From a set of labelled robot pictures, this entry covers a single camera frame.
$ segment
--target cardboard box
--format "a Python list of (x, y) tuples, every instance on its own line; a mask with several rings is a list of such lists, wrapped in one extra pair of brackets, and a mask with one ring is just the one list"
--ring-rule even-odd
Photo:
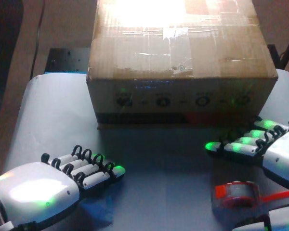
[(99, 0), (87, 83), (99, 126), (258, 115), (277, 72), (251, 0)]

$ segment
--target white robotic hand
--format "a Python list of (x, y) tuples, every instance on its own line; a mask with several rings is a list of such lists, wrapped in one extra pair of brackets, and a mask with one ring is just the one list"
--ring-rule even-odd
[(262, 167), (265, 175), (289, 189), (289, 125), (256, 117), (243, 129), (233, 129), (220, 142), (206, 144), (208, 154)]
[(51, 161), (45, 153), (41, 162), (0, 176), (0, 231), (43, 230), (70, 214), (93, 190), (124, 174), (123, 167), (89, 149), (82, 152), (80, 145), (72, 154)]

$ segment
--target white table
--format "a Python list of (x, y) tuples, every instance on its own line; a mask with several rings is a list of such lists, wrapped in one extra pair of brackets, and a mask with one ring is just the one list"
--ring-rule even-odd
[[(289, 72), (278, 70), (278, 74), (260, 116), (287, 124)], [(5, 171), (39, 161), (44, 152), (51, 157), (69, 154), (80, 144), (124, 166), (126, 176), (48, 230), (227, 231), (244, 216), (230, 213), (225, 219), (213, 215), (213, 185), (253, 180), (264, 194), (284, 190), (261, 169), (212, 160), (204, 145), (215, 140), (220, 130), (98, 131), (85, 79), (82, 74), (57, 73), (37, 76), (28, 83)], [(289, 199), (263, 207), (259, 213), (284, 203)]]

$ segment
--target wooden floor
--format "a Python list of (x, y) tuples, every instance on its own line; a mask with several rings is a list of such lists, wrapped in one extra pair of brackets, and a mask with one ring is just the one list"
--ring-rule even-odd
[[(268, 44), (279, 53), (289, 42), (289, 0), (254, 0)], [(23, 0), (24, 17), (0, 111), (0, 173), (29, 81), (42, 0)], [(43, 74), (49, 49), (90, 47), (96, 0), (46, 0), (34, 76)]]

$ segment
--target tabletop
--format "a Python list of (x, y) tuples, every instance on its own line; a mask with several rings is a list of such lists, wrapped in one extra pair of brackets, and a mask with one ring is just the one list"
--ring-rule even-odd
[[(260, 116), (289, 121), (289, 72), (278, 70)], [(258, 211), (214, 214), (214, 185), (252, 180), (264, 194), (285, 190), (261, 169), (211, 159), (204, 145), (216, 140), (214, 128), (97, 130), (86, 75), (50, 73), (27, 85), (4, 171), (71, 153), (76, 144), (102, 153), (126, 168), (122, 181), (89, 198), (47, 230), (228, 231), (251, 214), (262, 214), (289, 199)]]

